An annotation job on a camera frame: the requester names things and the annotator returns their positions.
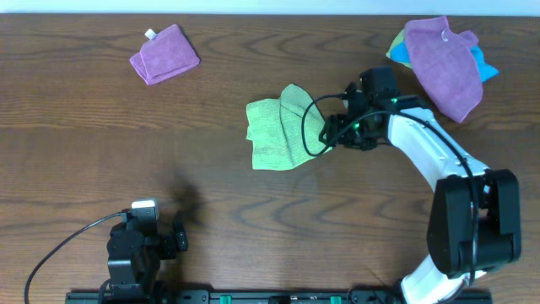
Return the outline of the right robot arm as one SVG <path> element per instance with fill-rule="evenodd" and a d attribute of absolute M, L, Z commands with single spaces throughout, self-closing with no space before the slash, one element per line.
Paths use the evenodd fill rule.
<path fill-rule="evenodd" d="M 519 183 L 467 153 L 420 105 L 417 96 L 367 101 L 345 97 L 345 114 L 329 116 L 319 139 L 369 150 L 384 139 L 401 150 L 434 192 L 428 255 L 398 287 L 401 303 L 466 301 L 476 279 L 521 256 Z"/>

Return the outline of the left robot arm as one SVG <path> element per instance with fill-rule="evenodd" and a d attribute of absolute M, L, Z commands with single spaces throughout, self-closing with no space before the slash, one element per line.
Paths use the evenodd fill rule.
<path fill-rule="evenodd" d="M 157 274 L 163 260 L 186 251 L 188 241 L 182 213 L 172 220 L 172 231 L 158 232 L 157 212 L 152 208 L 124 211 L 121 223 L 113 226 L 107 242 L 110 278 L 98 291 L 98 303 L 167 303 Z"/>

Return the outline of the light green cloth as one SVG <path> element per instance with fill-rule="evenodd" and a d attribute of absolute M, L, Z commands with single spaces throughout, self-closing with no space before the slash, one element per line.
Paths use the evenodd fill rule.
<path fill-rule="evenodd" d="M 311 102 L 305 90 L 290 84 L 277 99 L 246 105 L 253 169 L 292 170 L 325 147 L 319 140 L 325 121 Z"/>

